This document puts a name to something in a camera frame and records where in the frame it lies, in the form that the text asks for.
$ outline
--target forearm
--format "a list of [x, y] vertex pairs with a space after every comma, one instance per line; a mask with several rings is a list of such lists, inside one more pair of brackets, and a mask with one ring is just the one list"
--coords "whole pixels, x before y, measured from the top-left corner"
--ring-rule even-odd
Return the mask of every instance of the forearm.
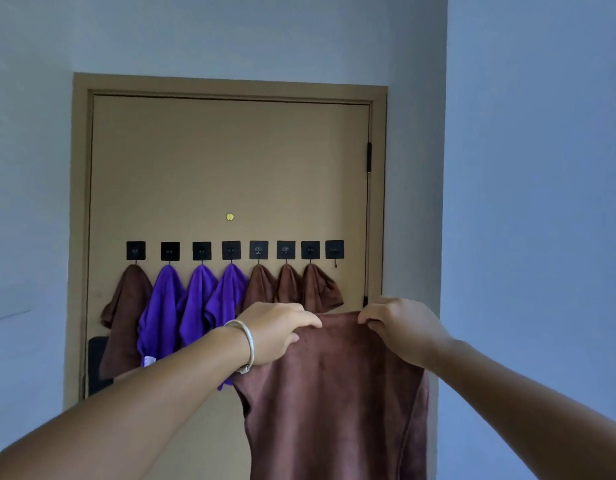
[[135, 480], [237, 367], [241, 330], [220, 328], [66, 411], [0, 453], [0, 479]]
[[453, 341], [432, 371], [541, 480], [616, 478], [616, 423]]

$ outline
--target person's left hand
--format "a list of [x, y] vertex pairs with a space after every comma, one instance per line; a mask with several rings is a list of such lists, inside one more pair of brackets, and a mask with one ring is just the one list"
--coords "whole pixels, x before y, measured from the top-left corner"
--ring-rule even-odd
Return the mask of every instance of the person's left hand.
[[321, 320], [299, 303], [254, 303], [238, 319], [250, 329], [255, 344], [255, 364], [272, 362], [299, 340], [299, 327], [321, 328]]

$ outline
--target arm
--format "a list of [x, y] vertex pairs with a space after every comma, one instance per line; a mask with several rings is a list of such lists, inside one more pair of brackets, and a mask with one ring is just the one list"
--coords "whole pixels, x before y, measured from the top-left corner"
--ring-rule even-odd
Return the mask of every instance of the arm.
[[422, 303], [381, 301], [359, 321], [456, 390], [538, 478], [616, 479], [616, 422], [453, 339]]
[[[256, 303], [240, 315], [255, 363], [276, 360], [300, 326], [320, 327], [301, 305]], [[217, 328], [57, 416], [0, 453], [0, 480], [136, 480], [250, 347], [239, 328]]]

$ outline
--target white bracelet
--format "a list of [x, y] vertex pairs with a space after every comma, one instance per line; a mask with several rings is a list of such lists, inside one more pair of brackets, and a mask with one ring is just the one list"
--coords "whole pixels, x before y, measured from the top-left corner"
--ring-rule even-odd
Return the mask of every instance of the white bracelet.
[[230, 320], [229, 322], [226, 322], [224, 326], [228, 325], [239, 327], [241, 330], [243, 330], [243, 333], [245, 333], [246, 337], [248, 338], [248, 345], [250, 345], [250, 361], [243, 367], [237, 369], [237, 371], [241, 374], [245, 374], [246, 372], [250, 371], [252, 363], [255, 362], [255, 342], [254, 340], [252, 340], [252, 334], [250, 333], [248, 326], [244, 322], [239, 320]]

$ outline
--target door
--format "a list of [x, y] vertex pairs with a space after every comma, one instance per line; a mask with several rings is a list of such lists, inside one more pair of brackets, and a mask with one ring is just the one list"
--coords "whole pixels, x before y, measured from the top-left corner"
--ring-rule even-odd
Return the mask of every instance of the door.
[[[139, 262], [154, 282], [161, 242], [181, 244], [173, 262], [184, 285], [200, 263], [193, 241], [211, 241], [205, 264], [217, 277], [228, 261], [222, 241], [240, 241], [249, 274], [251, 240], [320, 241], [315, 262], [339, 285], [345, 304], [363, 305], [367, 280], [367, 104], [95, 96], [92, 127], [87, 338], [105, 335], [99, 315], [128, 265], [126, 241], [145, 241]], [[342, 239], [345, 258], [324, 256]], [[250, 450], [232, 387], [215, 392], [181, 429], [150, 479], [247, 479]]]

